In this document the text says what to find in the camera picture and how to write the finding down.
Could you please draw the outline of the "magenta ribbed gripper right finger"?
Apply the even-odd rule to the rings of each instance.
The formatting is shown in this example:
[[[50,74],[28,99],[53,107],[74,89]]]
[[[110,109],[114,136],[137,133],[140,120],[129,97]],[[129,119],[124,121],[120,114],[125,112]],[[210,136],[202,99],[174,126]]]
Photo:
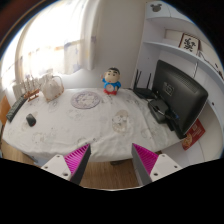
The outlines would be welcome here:
[[[182,169],[168,155],[157,155],[137,144],[132,144],[131,153],[137,180],[141,186],[150,184]]]

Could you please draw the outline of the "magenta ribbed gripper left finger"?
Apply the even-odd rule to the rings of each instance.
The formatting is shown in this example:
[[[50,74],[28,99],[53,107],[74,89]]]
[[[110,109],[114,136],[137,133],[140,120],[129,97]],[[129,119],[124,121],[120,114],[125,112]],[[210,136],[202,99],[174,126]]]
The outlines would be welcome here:
[[[91,147],[86,144],[67,155],[55,155],[42,169],[79,185],[91,155]]]

